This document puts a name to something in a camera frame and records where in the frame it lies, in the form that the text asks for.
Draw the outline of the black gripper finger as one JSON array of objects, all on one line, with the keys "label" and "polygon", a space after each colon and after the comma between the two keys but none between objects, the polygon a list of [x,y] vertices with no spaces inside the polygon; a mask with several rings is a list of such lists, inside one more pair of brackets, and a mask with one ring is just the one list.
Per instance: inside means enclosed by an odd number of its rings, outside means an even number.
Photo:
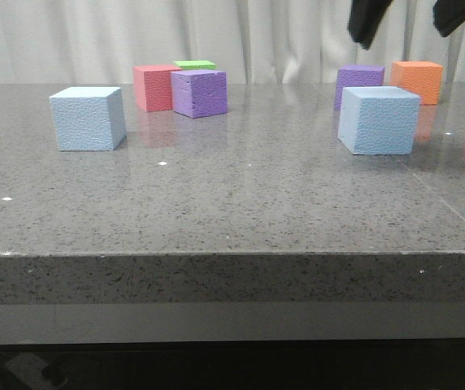
[{"label": "black gripper finger", "polygon": [[436,30],[442,37],[448,37],[465,22],[465,0],[438,0],[432,14]]},{"label": "black gripper finger", "polygon": [[376,31],[392,0],[353,0],[350,8],[348,32],[355,43],[369,50]]}]

